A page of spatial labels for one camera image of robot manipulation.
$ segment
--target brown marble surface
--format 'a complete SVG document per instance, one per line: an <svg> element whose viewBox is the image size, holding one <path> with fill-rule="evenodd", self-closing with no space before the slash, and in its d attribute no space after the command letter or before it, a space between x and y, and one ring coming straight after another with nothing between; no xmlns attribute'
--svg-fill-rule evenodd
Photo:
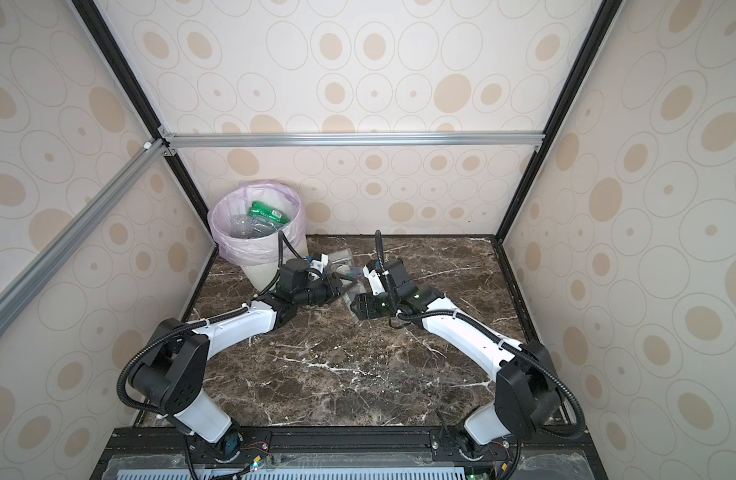
<svg viewBox="0 0 736 480"><path fill-rule="evenodd" d="M309 252L351 248L356 263L374 253L373 239L314 237ZM488 239L387 237L389 259L435 286L494 330L523 339ZM193 315L237 308L254 293L239 267L221 258L210 269ZM386 320L360 322L342 300L299 308L281 329L232 346L209 361L205 391L247 426L439 425L456 423L493 400L488 375L437 336ZM163 425L147 417L146 426Z"/></svg>

